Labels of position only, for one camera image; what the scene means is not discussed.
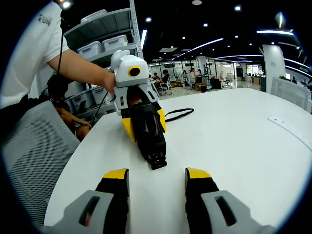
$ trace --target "short hair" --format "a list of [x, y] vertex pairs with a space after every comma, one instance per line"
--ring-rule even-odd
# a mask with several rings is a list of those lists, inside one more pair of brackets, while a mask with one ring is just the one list
[[68, 80], [64, 76], [60, 74], [54, 74], [48, 80], [49, 93], [62, 97], [67, 90]]

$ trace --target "wire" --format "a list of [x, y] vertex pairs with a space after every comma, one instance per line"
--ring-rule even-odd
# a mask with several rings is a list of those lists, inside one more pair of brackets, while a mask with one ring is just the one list
[[175, 110], [175, 111], [171, 111], [171, 112], [168, 112], [165, 117], [169, 114], [172, 114], [172, 113], [176, 113], [176, 112], [182, 112], [182, 111], [188, 111], [186, 113], [183, 113], [183, 114], [180, 114], [179, 116], [176, 116], [176, 117], [173, 117], [173, 118], [169, 118], [169, 119], [166, 119], [166, 123], [167, 122], [170, 122], [170, 121], [174, 121], [176, 119], [179, 119], [179, 118], [182, 118], [184, 116], [187, 116], [189, 115], [190, 113], [194, 112], [194, 109], [193, 108], [185, 108], [185, 109], [179, 109], [179, 110]]
[[58, 74], [59, 74], [59, 70], [60, 70], [60, 61], [62, 59], [62, 52], [63, 52], [63, 37], [64, 37], [64, 33], [62, 30], [62, 36], [61, 36], [61, 40], [60, 40], [60, 54], [59, 54], [59, 59], [58, 59]]
[[106, 92], [105, 96], [103, 97], [103, 100], [102, 100], [101, 104], [99, 105], [96, 114], [95, 114], [94, 117], [93, 117], [92, 123], [94, 123], [94, 120], [95, 120], [96, 117], [97, 117], [98, 111], [99, 111], [99, 109], [101, 108], [101, 105], [103, 104], [104, 99], [106, 98], [107, 94], [108, 94], [108, 92]]

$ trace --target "robot camera eye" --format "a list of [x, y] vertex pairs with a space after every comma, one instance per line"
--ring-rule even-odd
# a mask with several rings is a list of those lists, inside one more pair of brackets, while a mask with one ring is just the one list
[[136, 77], [138, 74], [140, 74], [140, 68], [139, 67], [131, 67], [128, 71], [129, 76]]

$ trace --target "black ceiling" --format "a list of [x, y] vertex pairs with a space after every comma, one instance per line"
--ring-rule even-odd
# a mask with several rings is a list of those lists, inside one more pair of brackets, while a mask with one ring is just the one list
[[[287, 35], [257, 34], [257, 30], [278, 30], [275, 16], [283, 12], [286, 24], [281, 30], [289, 31], [302, 24], [301, 18], [295, 17], [292, 12], [294, 6], [289, 7], [280, 2], [272, 1], [207, 1], [202, 0], [199, 6], [192, 5], [192, 0], [158, 0], [146, 1], [135, 0], [136, 15], [140, 33], [147, 29], [147, 38], [143, 47], [144, 59], [151, 63], [153, 59], [163, 58], [169, 61], [174, 58], [173, 54], [182, 54], [182, 49], [193, 49], [197, 46], [224, 38], [204, 47], [191, 51], [179, 59], [194, 59], [202, 53], [207, 57], [223, 57], [231, 55], [261, 55], [259, 47], [262, 44], [279, 45], [287, 59], [303, 63], [305, 50], [299, 56], [301, 45], [297, 37]], [[236, 5], [241, 6], [241, 11], [234, 10]], [[66, 24], [62, 24], [64, 31], [80, 23], [80, 19], [101, 9], [114, 11], [130, 7], [128, 0], [116, 1], [73, 1], [68, 10], [63, 10], [62, 17]], [[151, 17], [152, 21], [146, 23], [145, 19]], [[295, 44], [296, 47], [279, 44], [284, 42]], [[163, 47], [177, 47], [173, 52], [166, 54], [159, 52]], [[237, 58], [226, 58], [228, 60], [239, 60]], [[248, 57], [247, 60], [261, 62], [261, 57]], [[297, 64], [286, 62], [286, 65], [299, 68]]]

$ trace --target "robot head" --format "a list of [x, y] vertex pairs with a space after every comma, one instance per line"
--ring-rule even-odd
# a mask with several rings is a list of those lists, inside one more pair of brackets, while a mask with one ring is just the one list
[[147, 83], [149, 75], [147, 62], [130, 55], [129, 50], [116, 51], [111, 58], [111, 67], [115, 72], [118, 88]]

